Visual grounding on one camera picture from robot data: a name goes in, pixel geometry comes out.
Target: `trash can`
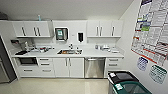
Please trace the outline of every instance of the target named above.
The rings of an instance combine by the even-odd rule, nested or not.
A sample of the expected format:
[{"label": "trash can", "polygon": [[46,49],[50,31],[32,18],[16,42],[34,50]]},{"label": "trash can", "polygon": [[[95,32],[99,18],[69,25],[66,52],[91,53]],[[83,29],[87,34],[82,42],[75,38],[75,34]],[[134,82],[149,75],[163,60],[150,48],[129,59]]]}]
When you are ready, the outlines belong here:
[{"label": "trash can", "polygon": [[125,81],[113,84],[113,94],[152,94],[141,83]]},{"label": "trash can", "polygon": [[118,84],[124,81],[139,82],[139,80],[128,71],[111,71],[108,73],[108,80],[109,80],[108,94],[116,94],[113,89],[114,84]]},{"label": "trash can", "polygon": [[108,78],[112,80],[113,84],[117,84],[124,81],[139,82],[139,80],[129,71],[111,71],[108,73]]}]

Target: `ceiling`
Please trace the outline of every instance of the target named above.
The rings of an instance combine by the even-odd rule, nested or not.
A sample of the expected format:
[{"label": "ceiling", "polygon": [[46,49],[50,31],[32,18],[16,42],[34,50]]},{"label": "ceiling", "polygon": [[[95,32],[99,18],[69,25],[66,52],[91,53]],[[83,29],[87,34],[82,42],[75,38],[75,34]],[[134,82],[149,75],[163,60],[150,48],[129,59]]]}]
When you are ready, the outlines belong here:
[{"label": "ceiling", "polygon": [[119,19],[133,0],[0,0],[11,20]]}]

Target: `notice board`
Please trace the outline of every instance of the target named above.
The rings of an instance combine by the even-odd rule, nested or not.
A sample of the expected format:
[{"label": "notice board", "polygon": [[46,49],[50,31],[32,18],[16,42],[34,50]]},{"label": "notice board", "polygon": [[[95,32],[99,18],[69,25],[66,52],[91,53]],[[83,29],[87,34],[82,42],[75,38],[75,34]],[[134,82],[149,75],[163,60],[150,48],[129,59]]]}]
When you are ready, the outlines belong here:
[{"label": "notice board", "polygon": [[142,0],[131,50],[163,66],[168,52],[168,0]]}]

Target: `white cabinet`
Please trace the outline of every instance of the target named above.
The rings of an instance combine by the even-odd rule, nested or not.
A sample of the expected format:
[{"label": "white cabinet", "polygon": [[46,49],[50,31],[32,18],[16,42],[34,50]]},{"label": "white cabinet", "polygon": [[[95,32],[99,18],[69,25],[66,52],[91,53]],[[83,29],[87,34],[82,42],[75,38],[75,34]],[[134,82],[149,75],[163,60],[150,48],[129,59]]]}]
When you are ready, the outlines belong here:
[{"label": "white cabinet", "polygon": [[69,63],[67,58],[54,58],[53,63],[56,77],[69,77]]},{"label": "white cabinet", "polygon": [[99,36],[99,21],[87,22],[87,37]]},{"label": "white cabinet", "polygon": [[26,36],[35,37],[37,36],[36,23],[35,21],[24,21],[24,28]]},{"label": "white cabinet", "polygon": [[13,21],[17,37],[51,37],[52,22],[49,21]]},{"label": "white cabinet", "polygon": [[106,58],[104,78],[108,77],[108,72],[121,70],[122,58]]},{"label": "white cabinet", "polygon": [[122,21],[88,21],[87,37],[120,37]]},{"label": "white cabinet", "polygon": [[16,36],[26,36],[26,32],[25,32],[25,28],[24,28],[25,26],[22,21],[15,21],[12,23],[13,23],[13,27],[14,27]]},{"label": "white cabinet", "polygon": [[84,78],[84,58],[69,58],[71,78]]},{"label": "white cabinet", "polygon": [[54,58],[56,77],[84,78],[84,58]]},{"label": "white cabinet", "polygon": [[52,58],[37,58],[37,63],[37,66],[19,66],[20,77],[55,77]]},{"label": "white cabinet", "polygon": [[112,35],[113,36],[118,36],[120,37],[121,36],[121,33],[122,33],[122,26],[123,26],[123,21],[119,21],[119,20],[114,20],[112,22],[112,28],[113,28],[113,33]]},{"label": "white cabinet", "polygon": [[112,21],[100,21],[100,36],[112,36]]},{"label": "white cabinet", "polygon": [[38,66],[20,66],[18,67],[20,77],[40,77]]}]

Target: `drawer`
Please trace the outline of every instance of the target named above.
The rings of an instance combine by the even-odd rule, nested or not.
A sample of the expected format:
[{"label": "drawer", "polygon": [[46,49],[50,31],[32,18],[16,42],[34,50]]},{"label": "drawer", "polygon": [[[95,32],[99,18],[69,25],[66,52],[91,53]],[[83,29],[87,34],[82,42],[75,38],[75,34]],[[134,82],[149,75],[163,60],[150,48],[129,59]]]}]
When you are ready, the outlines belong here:
[{"label": "drawer", "polygon": [[108,77],[108,72],[110,72],[110,71],[121,71],[121,69],[120,68],[116,68],[116,69],[105,69],[104,70],[104,78],[107,78]]},{"label": "drawer", "polygon": [[38,62],[39,67],[53,67],[52,62]]},{"label": "drawer", "polygon": [[54,78],[54,69],[53,68],[39,68],[41,77]]},{"label": "drawer", "polygon": [[38,67],[32,67],[32,68],[19,67],[18,71],[21,77],[40,77]]},{"label": "drawer", "polygon": [[37,62],[52,62],[52,58],[37,58]]},{"label": "drawer", "polygon": [[121,63],[122,58],[106,58],[106,63]]},{"label": "drawer", "polygon": [[106,63],[105,68],[116,69],[120,68],[121,63]]},{"label": "drawer", "polygon": [[122,58],[106,58],[105,68],[120,68]]}]

